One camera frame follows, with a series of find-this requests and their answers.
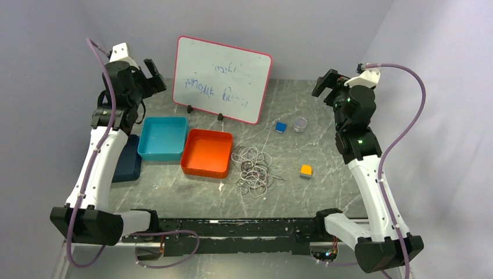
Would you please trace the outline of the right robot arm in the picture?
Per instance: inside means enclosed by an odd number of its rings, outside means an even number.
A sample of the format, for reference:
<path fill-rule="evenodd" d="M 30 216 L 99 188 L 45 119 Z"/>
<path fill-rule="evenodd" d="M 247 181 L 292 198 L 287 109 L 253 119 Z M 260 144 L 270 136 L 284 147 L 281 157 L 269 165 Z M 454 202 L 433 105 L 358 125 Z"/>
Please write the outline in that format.
<path fill-rule="evenodd" d="M 324 102 L 334 113 L 336 146 L 356 180 L 369 225 L 358 225 L 339 209 L 326 209 L 316 213 L 313 231 L 319 240 L 350 247 L 365 273 L 385 273 L 409 267 L 424 243 L 410 232 L 398 210 L 383 169 L 388 151 L 381 149 L 370 128 L 381 65 L 359 65 L 357 73 L 350 78 L 331 69 L 317 79 L 312 95 L 330 90 Z"/>

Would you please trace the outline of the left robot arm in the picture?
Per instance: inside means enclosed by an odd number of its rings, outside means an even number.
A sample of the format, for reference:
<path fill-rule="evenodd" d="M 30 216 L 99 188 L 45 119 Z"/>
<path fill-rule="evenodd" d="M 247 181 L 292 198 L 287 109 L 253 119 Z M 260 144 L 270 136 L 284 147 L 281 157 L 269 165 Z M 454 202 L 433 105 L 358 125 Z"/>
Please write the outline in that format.
<path fill-rule="evenodd" d="M 138 234 L 145 241 L 159 238 L 161 225 L 154 210 L 109 213 L 109 190 L 143 99 L 167 86 L 152 59 L 145 59 L 151 77 L 140 67 L 118 60 L 104 66 L 105 89 L 91 119 L 90 145 L 76 185 L 62 207 L 52 208 L 50 221 L 69 243 L 114 246 L 121 237 Z"/>

